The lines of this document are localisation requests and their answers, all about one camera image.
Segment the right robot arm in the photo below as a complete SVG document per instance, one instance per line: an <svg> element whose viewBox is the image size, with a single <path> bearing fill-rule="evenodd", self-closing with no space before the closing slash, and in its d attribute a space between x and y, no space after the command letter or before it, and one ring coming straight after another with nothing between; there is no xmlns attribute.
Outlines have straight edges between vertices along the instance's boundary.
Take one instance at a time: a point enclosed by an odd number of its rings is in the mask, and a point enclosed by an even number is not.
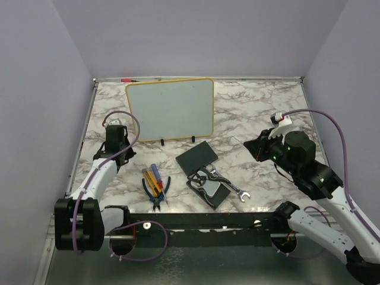
<svg viewBox="0 0 380 285"><path fill-rule="evenodd" d="M290 201L275 210L274 228L307 236L335 255L358 282L379 284L379 242L350 209L343 181L315 159L316 144L303 131L275 138L270 138L270 133L263 130L258 138L243 145L256 161L271 160L288 173L297 189L322 206L343 231L321 223Z"/></svg>

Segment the yellow framed whiteboard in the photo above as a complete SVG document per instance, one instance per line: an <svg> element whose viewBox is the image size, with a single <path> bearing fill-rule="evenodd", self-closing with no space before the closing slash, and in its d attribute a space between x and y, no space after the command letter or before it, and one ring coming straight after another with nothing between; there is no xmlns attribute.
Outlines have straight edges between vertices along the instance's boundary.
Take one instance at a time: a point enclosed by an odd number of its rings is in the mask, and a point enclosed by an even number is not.
<svg viewBox="0 0 380 285"><path fill-rule="evenodd" d="M214 80L186 78L130 83L130 113L140 124L139 142L208 137L214 132Z"/></svg>

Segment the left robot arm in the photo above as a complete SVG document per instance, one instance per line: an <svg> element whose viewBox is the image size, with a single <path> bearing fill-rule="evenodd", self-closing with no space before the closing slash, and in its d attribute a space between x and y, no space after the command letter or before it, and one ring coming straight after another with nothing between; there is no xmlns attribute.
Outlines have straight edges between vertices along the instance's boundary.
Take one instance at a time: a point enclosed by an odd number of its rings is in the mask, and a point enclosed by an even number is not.
<svg viewBox="0 0 380 285"><path fill-rule="evenodd" d="M128 141L127 127L107 126L105 142L93 156L91 170L80 187L55 203L56 249L98 251L105 234L114 230L122 235L130 230L131 219L125 215L127 206L107 206L101 210L99 202L119 169L135 155Z"/></svg>

